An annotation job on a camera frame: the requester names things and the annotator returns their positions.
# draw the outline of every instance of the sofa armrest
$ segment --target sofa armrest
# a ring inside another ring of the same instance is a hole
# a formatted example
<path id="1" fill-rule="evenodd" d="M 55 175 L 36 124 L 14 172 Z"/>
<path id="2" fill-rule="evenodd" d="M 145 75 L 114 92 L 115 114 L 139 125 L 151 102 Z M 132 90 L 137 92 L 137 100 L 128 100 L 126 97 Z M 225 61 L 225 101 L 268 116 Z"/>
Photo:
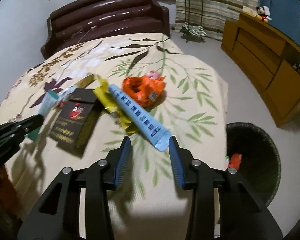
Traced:
<path id="1" fill-rule="evenodd" d="M 48 26 L 48 38 L 46 43 L 41 47 L 41 54 L 44 57 L 44 59 L 48 59 L 53 55 L 53 52 L 57 49 L 57 42 L 56 42 L 56 36 L 53 33 L 52 30 L 52 24 L 50 17 L 47 19 L 47 26 Z"/>
<path id="2" fill-rule="evenodd" d="M 157 0 L 151 0 L 151 3 L 156 12 L 156 16 L 163 21 L 164 34 L 170 37 L 169 9 L 165 6 L 161 6 Z"/>

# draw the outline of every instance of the sofa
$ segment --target sofa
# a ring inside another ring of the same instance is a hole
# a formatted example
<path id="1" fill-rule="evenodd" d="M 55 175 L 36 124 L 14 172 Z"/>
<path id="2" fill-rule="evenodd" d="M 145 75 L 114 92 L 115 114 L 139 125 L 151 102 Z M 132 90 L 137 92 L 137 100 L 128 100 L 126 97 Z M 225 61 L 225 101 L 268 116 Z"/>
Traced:
<path id="1" fill-rule="evenodd" d="M 170 36 L 169 10 L 156 0 L 77 0 L 52 12 L 45 59 L 69 46 L 130 33 Z"/>

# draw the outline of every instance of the cardboard box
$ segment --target cardboard box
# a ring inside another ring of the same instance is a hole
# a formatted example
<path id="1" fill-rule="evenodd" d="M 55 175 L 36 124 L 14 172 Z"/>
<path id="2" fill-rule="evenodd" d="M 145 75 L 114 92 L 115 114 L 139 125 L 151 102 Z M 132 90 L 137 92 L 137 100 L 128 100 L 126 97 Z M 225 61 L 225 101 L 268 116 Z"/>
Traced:
<path id="1" fill-rule="evenodd" d="M 76 89 L 63 106 L 50 137 L 58 147 L 82 154 L 102 112 L 103 105 L 92 89 Z"/>

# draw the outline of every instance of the gray floor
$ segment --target gray floor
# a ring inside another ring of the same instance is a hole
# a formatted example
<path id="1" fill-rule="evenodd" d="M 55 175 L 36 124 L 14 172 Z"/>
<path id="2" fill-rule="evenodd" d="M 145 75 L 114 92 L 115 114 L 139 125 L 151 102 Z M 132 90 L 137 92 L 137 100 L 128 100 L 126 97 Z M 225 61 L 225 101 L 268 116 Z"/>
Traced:
<path id="1" fill-rule="evenodd" d="M 277 128 L 265 103 L 241 69 L 221 50 L 221 42 L 205 43 L 181 38 L 171 31 L 173 42 L 184 53 L 212 66 L 229 84 L 227 123 L 251 122 L 264 129 L 276 144 L 282 166 L 278 192 L 269 210 L 286 235 L 300 218 L 300 117 Z"/>

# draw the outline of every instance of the silver bolt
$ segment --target silver bolt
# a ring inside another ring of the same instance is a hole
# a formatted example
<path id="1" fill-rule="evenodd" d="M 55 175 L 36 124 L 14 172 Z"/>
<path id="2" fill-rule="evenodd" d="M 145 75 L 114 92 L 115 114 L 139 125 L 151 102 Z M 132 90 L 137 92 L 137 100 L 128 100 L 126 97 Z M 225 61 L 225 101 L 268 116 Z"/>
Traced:
<path id="1" fill-rule="evenodd" d="M 228 169 L 228 172 L 231 173 L 231 174 L 236 174 L 236 173 L 237 173 L 237 169 L 234 168 L 234 167 L 230 167 L 230 168 Z"/>
<path id="2" fill-rule="evenodd" d="M 105 159 L 102 159 L 102 160 L 98 161 L 99 166 L 105 166 L 107 164 L 108 164 L 108 162 Z"/>
<path id="3" fill-rule="evenodd" d="M 194 159 L 194 160 L 191 161 L 191 164 L 192 164 L 193 166 L 199 166 L 199 165 L 201 164 L 201 161 L 199 161 L 199 160 L 197 160 L 197 159 Z"/>
<path id="4" fill-rule="evenodd" d="M 70 167 L 65 167 L 65 168 L 62 169 L 62 173 L 63 173 L 63 174 L 69 174 L 70 171 L 71 171 L 71 168 L 70 168 Z"/>

